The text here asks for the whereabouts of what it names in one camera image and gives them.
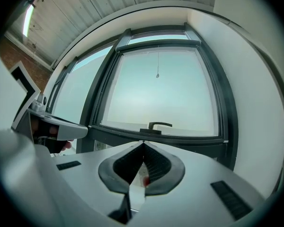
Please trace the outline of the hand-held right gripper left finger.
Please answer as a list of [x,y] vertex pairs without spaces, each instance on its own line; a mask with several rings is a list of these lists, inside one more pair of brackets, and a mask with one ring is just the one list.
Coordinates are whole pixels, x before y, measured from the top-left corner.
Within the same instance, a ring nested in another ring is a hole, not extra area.
[[130,184],[143,161],[143,142],[105,150],[53,158],[62,191],[73,217],[70,224],[144,224],[142,211],[135,214]]

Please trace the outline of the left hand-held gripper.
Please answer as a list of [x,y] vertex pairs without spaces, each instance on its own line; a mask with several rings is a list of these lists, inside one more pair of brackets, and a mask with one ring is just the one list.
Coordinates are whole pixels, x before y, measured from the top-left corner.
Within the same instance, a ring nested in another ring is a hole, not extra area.
[[66,142],[84,138],[88,129],[45,111],[46,97],[30,77],[21,61],[10,73],[25,92],[11,128],[23,134],[35,144],[48,148],[50,153],[60,153]]

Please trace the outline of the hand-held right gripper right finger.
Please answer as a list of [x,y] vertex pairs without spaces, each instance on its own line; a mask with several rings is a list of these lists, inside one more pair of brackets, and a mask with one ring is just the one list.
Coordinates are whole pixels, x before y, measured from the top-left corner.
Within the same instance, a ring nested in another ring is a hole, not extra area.
[[253,210],[265,201],[253,186],[210,157],[156,142],[153,145],[180,158],[185,175],[168,194],[146,197],[137,213],[137,226],[230,226],[235,220],[211,186],[220,181]]

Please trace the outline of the person's left hand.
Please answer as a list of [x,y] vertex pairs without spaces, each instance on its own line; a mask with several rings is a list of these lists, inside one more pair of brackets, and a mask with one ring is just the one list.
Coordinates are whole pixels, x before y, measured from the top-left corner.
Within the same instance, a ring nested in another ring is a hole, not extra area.
[[57,140],[59,132],[59,126],[57,125],[32,118],[31,132],[34,143],[47,147],[50,153],[60,153],[71,148],[71,141],[73,140]]

